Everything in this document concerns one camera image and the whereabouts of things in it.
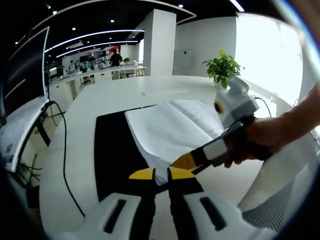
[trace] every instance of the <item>forearm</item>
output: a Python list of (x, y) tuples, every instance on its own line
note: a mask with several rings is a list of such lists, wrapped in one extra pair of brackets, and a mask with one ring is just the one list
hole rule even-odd
[(320, 83), (291, 110), (278, 117), (282, 125), (284, 144), (291, 143), (320, 125)]

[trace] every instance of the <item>person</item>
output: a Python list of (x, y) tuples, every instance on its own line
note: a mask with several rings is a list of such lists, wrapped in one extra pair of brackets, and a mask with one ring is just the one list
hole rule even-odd
[[(246, 128), (249, 141), (264, 145), (273, 154), (284, 146), (303, 137), (316, 126), (320, 125), (320, 82), (317, 81), (308, 95), (291, 110), (278, 117), (260, 118)], [(230, 168), (233, 164), (241, 164), (246, 159), (255, 159), (249, 153), (224, 166)]]
[(113, 50), (113, 55), (110, 57), (111, 67), (119, 67), (122, 61), (122, 56), (117, 53), (117, 50)]
[(76, 65), (74, 64), (74, 61), (71, 60), (71, 61), (70, 61), (70, 65), (69, 65), (69, 72), (70, 72), (71, 74), (74, 74), (74, 73), (75, 73), (75, 70), (76, 70)]
[(67, 71), (65, 66), (62, 66), (62, 76), (66, 76), (67, 75)]

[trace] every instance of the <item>black mat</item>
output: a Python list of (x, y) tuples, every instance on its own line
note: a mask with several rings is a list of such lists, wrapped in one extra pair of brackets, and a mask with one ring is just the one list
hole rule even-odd
[[(131, 134), (126, 111), (111, 113), (96, 118), (94, 134), (94, 171), (99, 202), (111, 193), (143, 195), (143, 189), (133, 186), (128, 178), (138, 170), (149, 166), (141, 155)], [(194, 171), (197, 174), (207, 168), (203, 165)], [(167, 184), (154, 184), (154, 191), (161, 193)]]

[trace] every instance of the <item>white pillar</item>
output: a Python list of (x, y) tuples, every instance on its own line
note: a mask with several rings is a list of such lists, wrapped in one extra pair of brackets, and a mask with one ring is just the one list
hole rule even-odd
[(143, 21), (146, 76), (173, 74), (177, 15), (154, 9)]

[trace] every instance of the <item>white desk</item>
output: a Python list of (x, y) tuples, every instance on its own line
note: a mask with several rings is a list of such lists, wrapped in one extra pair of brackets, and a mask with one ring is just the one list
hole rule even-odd
[(37, 97), (16, 109), (6, 118), (7, 124), (0, 129), (0, 153), (2, 157), (12, 156), (11, 162), (5, 165), (7, 171), (13, 173), (16, 171), (18, 156), (24, 150), (24, 142), (46, 102), (44, 96)]
[[(94, 169), (96, 117), (173, 99), (201, 99), (213, 103), (215, 92), (211, 79), (196, 76), (145, 76), (87, 86), (65, 114), (66, 179), (84, 213), (99, 203)], [(259, 104), (262, 111), (259, 117), (268, 117), (264, 103)], [(64, 134), (64, 123), (61, 122), (51, 139), (41, 173), (40, 212), (47, 233), (71, 231), (83, 223), (63, 178)], [(197, 179), (204, 189), (216, 191), (237, 205), (261, 166), (261, 161), (246, 161), (230, 169), (208, 167), (197, 175)], [(150, 239), (175, 239), (168, 191), (158, 194), (155, 201), (156, 214)]]
[[(62, 112), (66, 112), (73, 100), (77, 97), (77, 95), (81, 91), (83, 78), (94, 75), (95, 83), (111, 81), (112, 80), (112, 72), (116, 71), (131, 71), (133, 70), (136, 75), (144, 76), (143, 66), (137, 65), (123, 65), (123, 66), (114, 66), (106, 69), (88, 71), (81, 74), (73, 74), (64, 79), (55, 80), (50, 85), (50, 100), (55, 101), (59, 104)], [(50, 109), (48, 109), (47, 114), (49, 117), (52, 115), (59, 114), (60, 111), (56, 105), (52, 105)]]
[(108, 72), (115, 72), (115, 71), (126, 71), (126, 70), (134, 70), (134, 71), (143, 71), (144, 69), (146, 69), (144, 66), (137, 66), (137, 65), (124, 65), (124, 66), (114, 66), (114, 67), (108, 67), (105, 69), (101, 69), (101, 70), (95, 70), (95, 71), (87, 71), (85, 73), (81, 73), (81, 74), (73, 74), (70, 75), (67, 78), (64, 79), (58, 79), (52, 82), (52, 85), (58, 84), (58, 83), (67, 83), (67, 82), (71, 82), (80, 78), (84, 78), (84, 77), (88, 77), (91, 75), (96, 75), (96, 74), (105, 74)]

